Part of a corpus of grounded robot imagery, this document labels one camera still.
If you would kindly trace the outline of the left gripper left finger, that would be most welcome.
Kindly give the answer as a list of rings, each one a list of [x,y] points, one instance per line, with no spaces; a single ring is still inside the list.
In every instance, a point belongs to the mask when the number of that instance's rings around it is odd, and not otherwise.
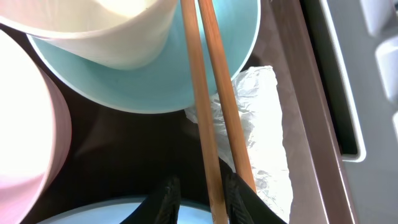
[[[180,181],[177,177],[170,177],[121,224],[176,224],[180,202]]]

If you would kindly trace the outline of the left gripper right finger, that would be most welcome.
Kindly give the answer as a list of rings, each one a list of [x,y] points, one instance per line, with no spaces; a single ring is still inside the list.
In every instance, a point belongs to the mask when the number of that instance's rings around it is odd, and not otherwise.
[[[223,178],[223,190],[230,224],[286,224],[238,174]]]

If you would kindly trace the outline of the dark blue plate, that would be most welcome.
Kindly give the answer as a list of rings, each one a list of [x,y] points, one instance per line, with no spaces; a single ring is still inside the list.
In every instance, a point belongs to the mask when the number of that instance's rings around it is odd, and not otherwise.
[[[124,197],[74,208],[39,222],[39,224],[117,224],[127,218],[146,198]],[[182,200],[178,224],[213,223],[206,205]]]

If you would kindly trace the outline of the clear plastic wrap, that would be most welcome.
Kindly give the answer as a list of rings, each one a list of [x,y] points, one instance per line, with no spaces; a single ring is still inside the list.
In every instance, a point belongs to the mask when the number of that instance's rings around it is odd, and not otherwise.
[[[232,81],[257,196],[289,222],[293,201],[277,79],[271,66],[250,67]]]

